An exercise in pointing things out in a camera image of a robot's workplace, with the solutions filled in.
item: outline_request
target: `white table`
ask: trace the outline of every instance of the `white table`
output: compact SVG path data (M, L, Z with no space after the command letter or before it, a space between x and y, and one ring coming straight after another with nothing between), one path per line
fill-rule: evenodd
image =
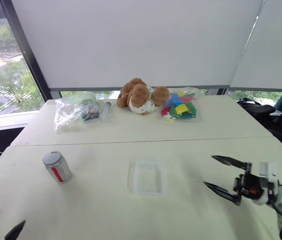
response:
M72 170L70 182L56 183L45 169L42 158L54 150ZM0 239L23 220L18 240L279 239L270 207L246 198L236 206L203 184L232 190L243 172L211 155L252 162L255 175L261 161L277 162L282 183L282 144L274 137L10 146L0 157ZM129 191L137 160L165 164L165 196Z
M56 105L49 100L12 146L127 143L168 140L251 138L272 136L229 96L205 96L198 100L202 122L167 122L160 113L139 115L119 108L111 100L112 119L102 123L80 120L62 132L54 131ZM99 101L103 107L104 100Z

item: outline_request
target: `silver can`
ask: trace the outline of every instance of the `silver can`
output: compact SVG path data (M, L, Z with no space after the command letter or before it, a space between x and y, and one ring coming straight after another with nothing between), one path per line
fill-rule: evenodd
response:
M43 158L43 163L51 176L59 184L64 184L71 179L72 173L70 168L66 159L59 151L47 153Z

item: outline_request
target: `plush toy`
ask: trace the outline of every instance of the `plush toy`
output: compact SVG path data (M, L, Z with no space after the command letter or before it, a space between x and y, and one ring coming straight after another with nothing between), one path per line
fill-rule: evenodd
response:
M117 105L121 108L129 106L132 112L146 115L165 103L169 96L169 90L165 86L152 88L140 78L134 78L121 89Z

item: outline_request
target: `plastic bag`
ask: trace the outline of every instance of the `plastic bag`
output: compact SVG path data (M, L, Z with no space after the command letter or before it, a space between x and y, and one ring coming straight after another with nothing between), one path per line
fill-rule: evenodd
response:
M81 118L84 122L99 117L100 110L92 92L82 92L55 100L54 130L60 130Z
M198 99L204 94L195 87L169 88L170 98L161 108L160 116L169 122L202 120Z

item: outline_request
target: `stuffed animal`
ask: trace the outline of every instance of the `stuffed animal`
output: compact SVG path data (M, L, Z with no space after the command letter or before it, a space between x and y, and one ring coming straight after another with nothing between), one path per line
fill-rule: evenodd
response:
M140 78L134 78L121 89L117 105L121 108L129 106L132 112L146 115L165 103L169 96L165 86L152 88Z

